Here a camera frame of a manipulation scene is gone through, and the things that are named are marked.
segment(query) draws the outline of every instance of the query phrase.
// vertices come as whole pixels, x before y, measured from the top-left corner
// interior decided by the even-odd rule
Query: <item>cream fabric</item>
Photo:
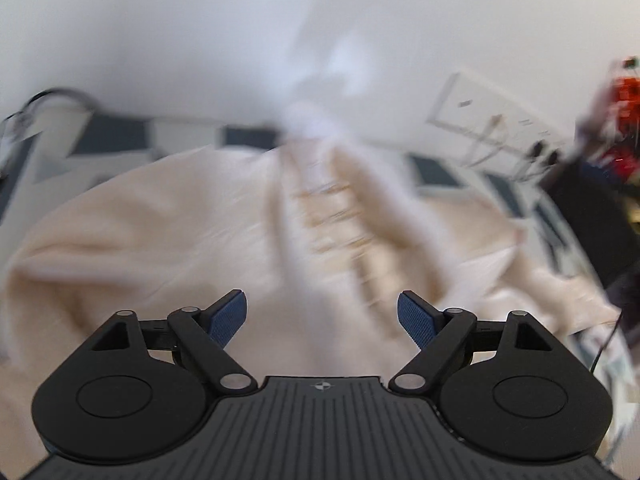
[[[483,319],[531,310],[557,333],[616,319],[586,280],[533,266],[521,238],[482,200],[419,198],[365,148],[304,124],[271,152],[205,147],[115,177],[43,218],[11,260],[0,470],[44,456],[37,385],[120,309],[158,319],[241,288],[248,319],[227,350],[258,380],[388,379],[417,352],[395,314],[406,288]]]

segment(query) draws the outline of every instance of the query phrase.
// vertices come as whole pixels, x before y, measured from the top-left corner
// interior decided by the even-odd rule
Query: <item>wall socket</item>
[[[494,116],[502,117],[491,134],[482,132]],[[566,152],[571,138],[560,128],[540,118],[495,84],[469,70],[455,73],[440,94],[428,121],[441,128],[459,132],[487,144],[499,146],[515,155],[523,155],[532,144],[544,140],[545,153],[560,149]]]

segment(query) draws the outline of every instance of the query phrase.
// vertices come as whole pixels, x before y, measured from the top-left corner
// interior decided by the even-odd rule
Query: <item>electrical socket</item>
[[[491,118],[497,115],[502,116],[502,124],[490,135],[482,136]],[[449,79],[428,121],[485,143],[500,145],[504,142],[508,151],[519,154],[528,152],[538,140],[546,142],[545,153],[556,148],[566,150],[570,143],[570,138],[558,127],[468,70]]]

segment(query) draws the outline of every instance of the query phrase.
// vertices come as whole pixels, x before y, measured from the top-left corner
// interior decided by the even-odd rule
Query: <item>metal screw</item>
[[[403,390],[417,390],[426,384],[424,377],[418,374],[402,374],[396,377],[396,386]]]
[[[242,390],[251,384],[251,377],[245,374],[227,374],[220,379],[227,390]]]

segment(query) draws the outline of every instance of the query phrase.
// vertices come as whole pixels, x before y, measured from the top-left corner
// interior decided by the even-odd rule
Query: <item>gray triangle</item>
[[[62,174],[68,173],[69,171],[71,170],[59,160],[56,160],[46,153],[41,153],[40,158],[38,159],[36,176],[33,179],[33,183],[37,184],[54,176],[60,176]]]

